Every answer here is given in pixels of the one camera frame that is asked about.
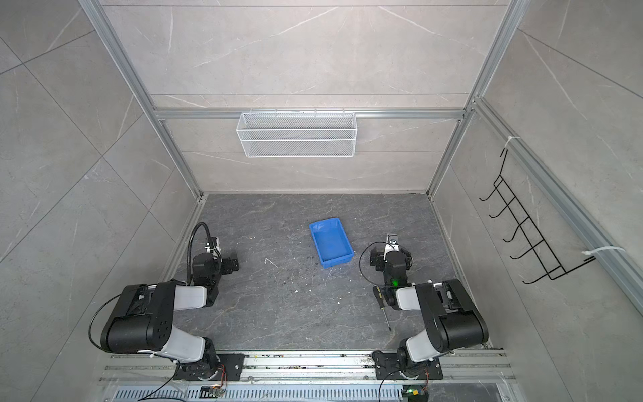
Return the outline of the black handled screwdriver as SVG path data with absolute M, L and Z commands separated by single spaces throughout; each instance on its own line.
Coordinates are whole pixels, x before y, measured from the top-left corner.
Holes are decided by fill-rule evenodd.
M 376 299 L 376 302 L 378 303 L 378 307 L 379 307 L 380 311 L 383 313 L 385 323 L 387 324 L 388 330 L 391 331 L 392 328 L 391 328 L 390 321 L 388 319 L 388 314 L 386 312 L 385 300 L 384 300 L 383 293 L 382 293 L 382 291 L 381 291 L 379 286 L 373 286 L 373 295 L 374 295 L 374 297 Z

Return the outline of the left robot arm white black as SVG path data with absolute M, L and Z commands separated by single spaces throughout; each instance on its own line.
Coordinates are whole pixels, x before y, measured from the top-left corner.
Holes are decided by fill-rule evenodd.
M 222 277 L 239 271 L 236 254 L 224 258 L 209 226 L 199 222 L 189 236 L 186 279 L 125 286 L 100 334 L 90 343 L 105 353 L 148 355 L 176 365 L 173 380 L 214 381 L 220 386 L 239 380 L 245 356 L 219 355 L 214 341 L 192 335 L 173 323 L 179 311 L 211 308 Z

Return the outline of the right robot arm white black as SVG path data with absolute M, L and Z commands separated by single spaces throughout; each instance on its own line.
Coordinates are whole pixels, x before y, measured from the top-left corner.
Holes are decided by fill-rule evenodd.
M 382 284 L 368 280 L 378 308 L 383 313 L 388 308 L 418 312 L 424 325 L 417 335 L 403 339 L 394 353 L 373 351 L 378 380 L 441 380 L 441 357 L 487 343 L 487 324 L 461 281 L 411 282 L 407 272 L 414 259 L 395 236 L 371 243 L 360 256 L 366 254 L 369 265 L 383 274 Z

